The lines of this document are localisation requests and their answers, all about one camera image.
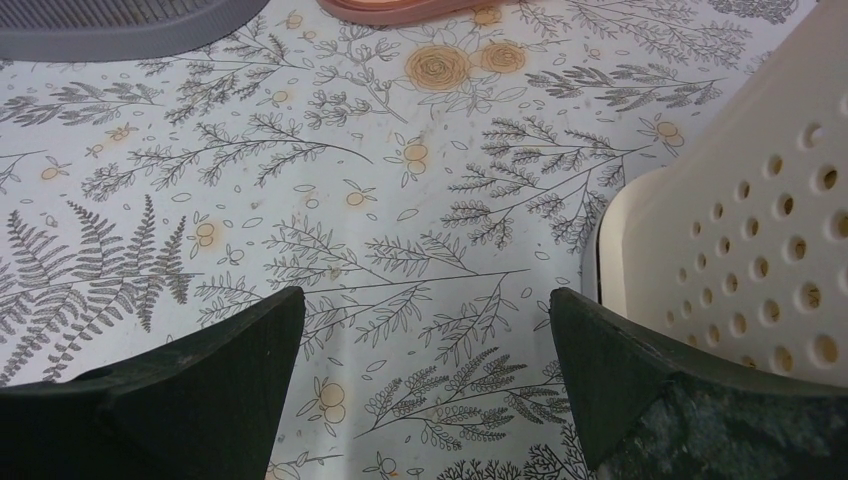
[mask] rose print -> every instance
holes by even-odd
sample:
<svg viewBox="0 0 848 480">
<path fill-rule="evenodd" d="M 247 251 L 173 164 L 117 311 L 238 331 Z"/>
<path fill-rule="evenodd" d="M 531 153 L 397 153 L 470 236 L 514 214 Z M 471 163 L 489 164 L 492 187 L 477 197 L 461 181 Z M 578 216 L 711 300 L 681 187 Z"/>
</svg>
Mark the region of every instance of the rose print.
<svg viewBox="0 0 848 480">
<path fill-rule="evenodd" d="M 456 47 L 438 45 L 415 51 L 406 61 L 409 80 L 422 90 L 445 92 L 468 79 L 471 62 Z"/>
<path fill-rule="evenodd" d="M 480 67 L 487 72 L 512 73 L 524 68 L 524 50 L 510 42 L 492 43 L 479 52 Z"/>
<path fill-rule="evenodd" d="M 471 21 L 478 27 L 489 27 L 501 21 L 501 10 L 494 5 L 486 5 L 473 9 Z"/>
</svg>

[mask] perforated plastic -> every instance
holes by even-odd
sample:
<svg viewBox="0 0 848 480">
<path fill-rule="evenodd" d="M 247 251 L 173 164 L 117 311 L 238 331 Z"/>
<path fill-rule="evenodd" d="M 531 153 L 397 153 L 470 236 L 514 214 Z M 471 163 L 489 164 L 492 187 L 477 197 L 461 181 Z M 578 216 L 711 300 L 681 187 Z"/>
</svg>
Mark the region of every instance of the perforated plastic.
<svg viewBox="0 0 848 480">
<path fill-rule="evenodd" d="M 719 357 L 848 386 L 848 2 L 822 1 L 598 238 L 607 307 Z"/>
<path fill-rule="evenodd" d="M 192 50 L 268 0 L 0 0 L 0 58 L 129 60 Z"/>
</svg>

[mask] floral pattern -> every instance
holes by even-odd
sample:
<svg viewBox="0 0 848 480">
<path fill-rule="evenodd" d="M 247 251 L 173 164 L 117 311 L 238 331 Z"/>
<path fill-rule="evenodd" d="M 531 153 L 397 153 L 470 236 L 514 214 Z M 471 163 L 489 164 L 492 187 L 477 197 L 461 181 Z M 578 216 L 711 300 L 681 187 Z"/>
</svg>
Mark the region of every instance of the floral pattern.
<svg viewBox="0 0 848 480">
<path fill-rule="evenodd" d="M 766 3 L 511 0 L 391 29 L 272 0 L 171 57 L 0 60 L 0 385 L 297 285 L 266 480 L 594 478 L 548 294 L 812 8 Z"/>
</svg>

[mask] gray plastic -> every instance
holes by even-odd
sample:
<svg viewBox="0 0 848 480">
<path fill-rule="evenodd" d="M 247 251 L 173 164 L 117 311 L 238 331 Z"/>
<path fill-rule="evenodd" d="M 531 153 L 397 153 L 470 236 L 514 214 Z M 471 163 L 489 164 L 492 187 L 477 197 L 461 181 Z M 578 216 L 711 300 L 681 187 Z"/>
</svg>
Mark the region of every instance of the gray plastic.
<svg viewBox="0 0 848 480">
<path fill-rule="evenodd" d="M 0 58 L 134 60 L 183 53 L 235 31 L 268 0 L 0 0 Z"/>
</svg>

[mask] fern leaf print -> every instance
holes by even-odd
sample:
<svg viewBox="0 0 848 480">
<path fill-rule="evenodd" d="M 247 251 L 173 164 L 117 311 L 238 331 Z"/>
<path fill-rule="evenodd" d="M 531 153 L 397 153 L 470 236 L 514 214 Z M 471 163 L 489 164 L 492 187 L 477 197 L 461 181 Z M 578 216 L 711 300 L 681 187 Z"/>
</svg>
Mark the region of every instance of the fern leaf print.
<svg viewBox="0 0 848 480">
<path fill-rule="evenodd" d="M 68 202 L 76 220 L 79 247 L 61 244 L 59 235 L 9 214 L 8 239 L 15 264 L 0 267 L 0 332 L 15 338 L 14 350 L 0 373 L 8 384 L 37 354 L 46 353 L 44 380 L 59 380 L 88 342 L 128 318 L 137 317 L 147 332 L 160 292 L 167 286 L 185 303 L 192 274 L 183 272 L 181 254 L 185 218 L 164 240 L 157 238 L 150 196 L 129 238 L 115 233 L 117 223 Z M 160 255 L 155 256 L 156 244 Z"/>
</svg>

